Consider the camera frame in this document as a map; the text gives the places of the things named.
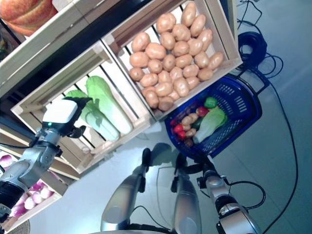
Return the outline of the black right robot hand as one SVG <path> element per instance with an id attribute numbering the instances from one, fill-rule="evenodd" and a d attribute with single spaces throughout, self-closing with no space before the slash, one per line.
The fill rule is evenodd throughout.
<path id="1" fill-rule="evenodd" d="M 210 155 L 206 156 L 203 162 L 186 167 L 186 174 L 188 175 L 202 172 L 203 176 L 205 176 L 208 171 L 217 172 L 213 158 Z"/>

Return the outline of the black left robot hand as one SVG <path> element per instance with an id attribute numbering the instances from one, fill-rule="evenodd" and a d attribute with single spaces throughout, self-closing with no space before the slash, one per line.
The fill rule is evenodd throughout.
<path id="1" fill-rule="evenodd" d="M 43 130 L 53 130 L 61 137 L 81 137 L 86 126 L 75 127 L 75 122 L 79 119 L 86 104 L 91 100 L 89 97 L 65 97 L 52 102 L 43 115 Z"/>

